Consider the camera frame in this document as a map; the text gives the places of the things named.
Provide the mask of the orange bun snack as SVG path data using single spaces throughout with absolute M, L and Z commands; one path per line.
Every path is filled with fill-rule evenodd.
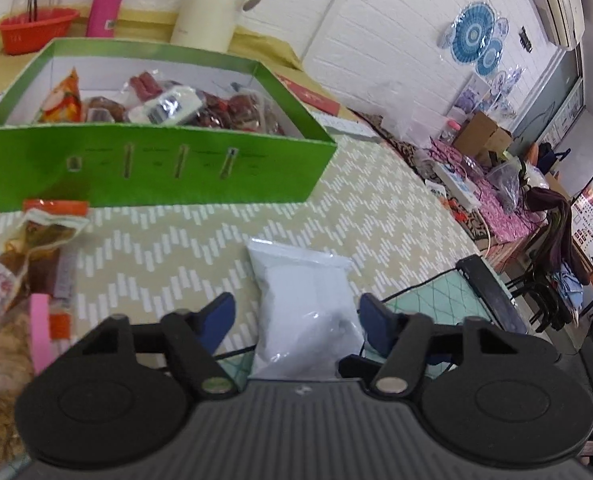
M 85 122 L 120 124 L 125 120 L 126 108 L 104 96 L 94 96 L 83 102 Z

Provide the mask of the white power strip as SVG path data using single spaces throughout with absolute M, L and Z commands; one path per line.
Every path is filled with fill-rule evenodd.
M 474 193 L 474 184 L 471 181 L 461 177 L 455 169 L 442 162 L 434 162 L 434 172 L 467 212 L 481 208 L 481 202 Z

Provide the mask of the blue round wall decoration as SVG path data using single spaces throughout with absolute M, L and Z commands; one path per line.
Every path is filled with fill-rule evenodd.
M 475 1 L 461 9 L 438 37 L 437 46 L 459 65 L 471 65 L 489 78 L 499 70 L 509 36 L 509 20 L 488 1 Z

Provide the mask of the orange brown snack packet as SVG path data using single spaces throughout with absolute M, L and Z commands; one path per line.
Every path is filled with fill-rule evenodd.
M 0 252 L 0 315 L 29 294 L 51 294 L 62 247 L 88 224 L 81 200 L 26 200 L 23 218 Z

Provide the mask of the white silver snack pouch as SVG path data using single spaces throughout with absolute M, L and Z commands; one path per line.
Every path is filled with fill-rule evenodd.
M 337 362 L 363 346 L 351 260 L 258 238 L 246 248 L 261 291 L 251 377 L 336 378 Z

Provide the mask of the green cardboard box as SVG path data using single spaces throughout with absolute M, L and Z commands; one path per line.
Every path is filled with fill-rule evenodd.
M 84 96 L 110 96 L 146 70 L 214 96 L 235 84 L 260 92 L 281 133 L 37 121 L 42 102 L 69 73 L 80 78 Z M 29 198 L 95 207 L 302 203 L 335 150 L 329 133 L 260 62 L 154 42 L 60 38 L 0 100 L 0 211 Z

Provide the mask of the pink dried snack bag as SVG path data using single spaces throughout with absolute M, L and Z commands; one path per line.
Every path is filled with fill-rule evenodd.
M 16 399 L 52 360 L 48 284 L 36 262 L 18 270 L 0 262 L 0 469 L 24 452 Z

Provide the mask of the red plastic basket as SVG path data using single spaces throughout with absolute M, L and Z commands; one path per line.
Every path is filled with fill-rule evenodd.
M 25 12 L 0 22 L 5 54 L 21 55 L 42 50 L 54 38 L 65 37 L 80 11 L 72 8 L 41 8 L 35 19 Z

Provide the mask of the red sausage stick pack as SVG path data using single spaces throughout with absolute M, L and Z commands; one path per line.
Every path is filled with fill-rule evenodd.
M 153 100 L 163 93 L 163 88 L 149 72 L 133 76 L 127 81 L 124 89 L 125 103 L 144 103 Z

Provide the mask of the dark brown snack bag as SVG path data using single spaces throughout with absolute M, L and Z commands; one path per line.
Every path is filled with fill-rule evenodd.
M 284 136 L 275 103 L 260 92 L 249 89 L 242 89 L 228 99 L 206 93 L 205 107 L 188 125 Z

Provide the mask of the yellow green tablecloth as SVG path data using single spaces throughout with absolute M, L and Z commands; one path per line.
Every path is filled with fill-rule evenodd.
M 115 37 L 118 39 L 164 42 L 170 41 L 176 15 L 170 12 L 127 10 L 120 13 Z M 300 86 L 339 102 L 337 96 L 314 81 L 290 44 L 274 36 L 266 36 L 239 26 L 232 38 L 229 52 L 242 58 L 264 63 L 269 70 Z M 0 94 L 4 93 L 34 55 L 6 55 L 0 36 Z

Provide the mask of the red envelope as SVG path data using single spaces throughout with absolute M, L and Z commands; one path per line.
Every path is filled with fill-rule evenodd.
M 301 86 L 297 82 L 284 77 L 282 75 L 278 75 L 278 79 L 303 103 L 316 108 L 319 112 L 337 116 L 339 115 L 339 110 L 341 109 L 341 105 L 338 102 L 333 101 L 333 99 L 328 98 L 328 96 L 324 96 L 316 91 L 310 90 L 306 87 Z

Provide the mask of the orange chips snack bag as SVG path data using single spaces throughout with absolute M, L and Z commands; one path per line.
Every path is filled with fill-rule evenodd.
M 35 122 L 39 124 L 62 124 L 62 122 L 81 122 L 83 104 L 78 87 L 78 73 L 73 68 L 69 75 L 60 81 L 39 107 Z

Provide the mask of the brown cardboard box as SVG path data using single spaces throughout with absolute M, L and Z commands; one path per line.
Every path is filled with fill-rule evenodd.
M 476 112 L 453 141 L 453 148 L 482 166 L 490 167 L 495 158 L 510 148 L 512 142 L 507 130 L 483 112 Z

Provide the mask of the clear barcode snack packet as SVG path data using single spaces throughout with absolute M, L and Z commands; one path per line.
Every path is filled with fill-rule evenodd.
M 175 86 L 127 112 L 132 124 L 177 126 L 196 117 L 205 107 L 203 93 L 191 87 Z

